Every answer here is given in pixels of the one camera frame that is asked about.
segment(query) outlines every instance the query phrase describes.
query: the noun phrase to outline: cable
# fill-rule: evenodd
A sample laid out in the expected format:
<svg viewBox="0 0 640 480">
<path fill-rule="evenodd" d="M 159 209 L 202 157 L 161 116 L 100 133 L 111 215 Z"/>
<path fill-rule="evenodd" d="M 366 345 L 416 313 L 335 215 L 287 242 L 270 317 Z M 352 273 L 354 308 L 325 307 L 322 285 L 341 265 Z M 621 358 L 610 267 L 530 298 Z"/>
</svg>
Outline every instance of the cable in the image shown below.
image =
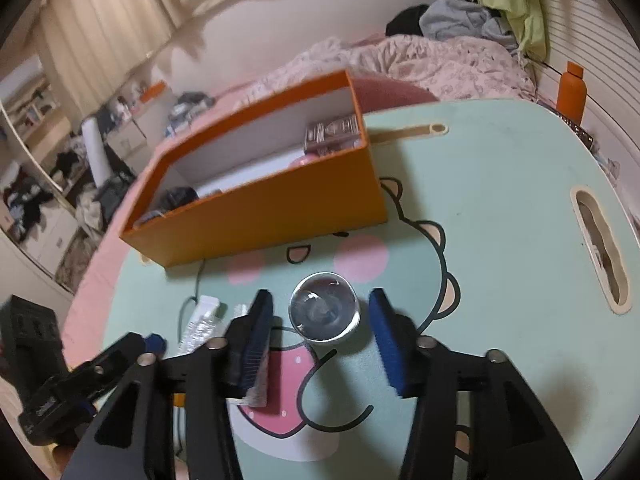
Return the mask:
<svg viewBox="0 0 640 480">
<path fill-rule="evenodd" d="M 184 312 L 187 308 L 187 305 L 191 303 L 191 301 L 193 301 L 196 305 L 198 304 L 198 300 L 200 299 L 200 280 L 202 278 L 202 273 L 204 272 L 204 267 L 206 265 L 207 261 L 206 260 L 202 260 L 200 263 L 200 268 L 198 269 L 198 273 L 196 275 L 196 285 L 195 285 L 195 289 L 193 291 L 193 296 L 189 296 L 186 300 L 184 300 L 184 302 L 182 303 L 182 306 L 180 307 L 180 312 L 178 313 L 178 345 L 180 345 L 180 342 L 182 341 L 182 331 L 184 330 L 182 328 L 182 322 L 184 319 Z M 178 408 L 178 413 L 177 413 L 177 420 L 175 423 L 175 428 L 178 434 L 178 451 L 175 452 L 175 455 L 180 458 L 180 455 L 182 454 L 182 452 L 184 451 L 184 446 L 182 444 L 182 434 L 180 432 L 180 423 L 182 421 L 182 410 L 183 408 Z"/>
</svg>

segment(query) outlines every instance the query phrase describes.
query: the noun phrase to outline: pink bed sheet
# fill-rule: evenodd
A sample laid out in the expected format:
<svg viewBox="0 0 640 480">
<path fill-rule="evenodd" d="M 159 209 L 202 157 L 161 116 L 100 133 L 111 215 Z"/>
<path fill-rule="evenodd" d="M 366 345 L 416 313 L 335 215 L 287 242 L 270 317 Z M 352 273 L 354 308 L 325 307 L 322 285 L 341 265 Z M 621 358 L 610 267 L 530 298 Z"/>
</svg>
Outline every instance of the pink bed sheet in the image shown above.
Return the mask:
<svg viewBox="0 0 640 480">
<path fill-rule="evenodd" d="M 363 113 L 437 101 L 428 90 L 382 75 L 356 76 L 353 78 L 353 85 Z M 234 105 L 244 97 L 245 91 L 242 87 L 226 92 L 209 112 L 194 121 L 189 133 L 177 139 L 168 139 L 158 146 L 151 162 L 123 200 L 89 264 L 66 318 L 62 339 L 65 357 L 70 366 L 75 367 L 92 359 L 102 349 L 116 283 L 130 249 L 120 240 L 120 232 L 154 161 L 185 138 L 231 113 Z"/>
</svg>

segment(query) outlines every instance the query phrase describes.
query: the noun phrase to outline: open box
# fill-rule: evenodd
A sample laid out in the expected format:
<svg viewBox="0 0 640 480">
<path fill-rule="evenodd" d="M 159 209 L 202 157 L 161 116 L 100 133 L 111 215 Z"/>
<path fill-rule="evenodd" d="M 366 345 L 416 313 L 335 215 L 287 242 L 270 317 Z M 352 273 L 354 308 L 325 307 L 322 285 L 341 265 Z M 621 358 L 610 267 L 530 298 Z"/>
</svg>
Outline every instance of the open box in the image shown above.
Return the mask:
<svg viewBox="0 0 640 480">
<path fill-rule="evenodd" d="M 304 166 L 309 124 L 355 114 L 353 147 Z M 199 200 L 142 225 L 166 190 Z M 243 108 L 165 153 L 121 238 L 163 267 L 238 254 L 386 221 L 369 139 L 346 72 L 319 77 Z"/>
</svg>

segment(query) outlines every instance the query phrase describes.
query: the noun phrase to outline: metal bolt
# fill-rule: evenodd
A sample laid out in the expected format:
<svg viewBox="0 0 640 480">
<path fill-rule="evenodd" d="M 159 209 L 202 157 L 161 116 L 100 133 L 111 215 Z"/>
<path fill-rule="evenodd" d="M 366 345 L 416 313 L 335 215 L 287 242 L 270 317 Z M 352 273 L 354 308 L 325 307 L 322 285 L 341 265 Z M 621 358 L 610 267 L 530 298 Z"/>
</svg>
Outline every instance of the metal bolt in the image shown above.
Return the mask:
<svg viewBox="0 0 640 480">
<path fill-rule="evenodd" d="M 222 350 L 226 346 L 224 337 L 213 337 L 206 342 L 209 350 Z"/>
<path fill-rule="evenodd" d="M 427 350 L 431 350 L 438 346 L 438 340 L 430 335 L 421 335 L 418 338 L 418 346 L 420 348 L 425 348 Z"/>
<path fill-rule="evenodd" d="M 507 360 L 507 355 L 502 350 L 489 350 L 486 357 L 492 363 L 503 363 Z"/>
<path fill-rule="evenodd" d="M 140 366 L 149 366 L 156 362 L 156 354 L 141 354 L 138 356 L 138 364 Z"/>
</svg>

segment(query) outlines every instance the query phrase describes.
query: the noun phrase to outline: orange bottle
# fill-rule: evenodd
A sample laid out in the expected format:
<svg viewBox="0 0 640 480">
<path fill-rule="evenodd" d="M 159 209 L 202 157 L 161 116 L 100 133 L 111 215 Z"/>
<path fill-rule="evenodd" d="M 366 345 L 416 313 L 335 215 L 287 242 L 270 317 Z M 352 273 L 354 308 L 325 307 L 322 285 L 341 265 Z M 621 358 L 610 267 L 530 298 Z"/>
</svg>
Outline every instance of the orange bottle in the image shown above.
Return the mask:
<svg viewBox="0 0 640 480">
<path fill-rule="evenodd" d="M 569 61 L 566 72 L 560 78 L 556 110 L 580 125 L 584 105 L 587 102 L 587 85 L 582 80 L 584 69 L 577 63 Z"/>
</svg>

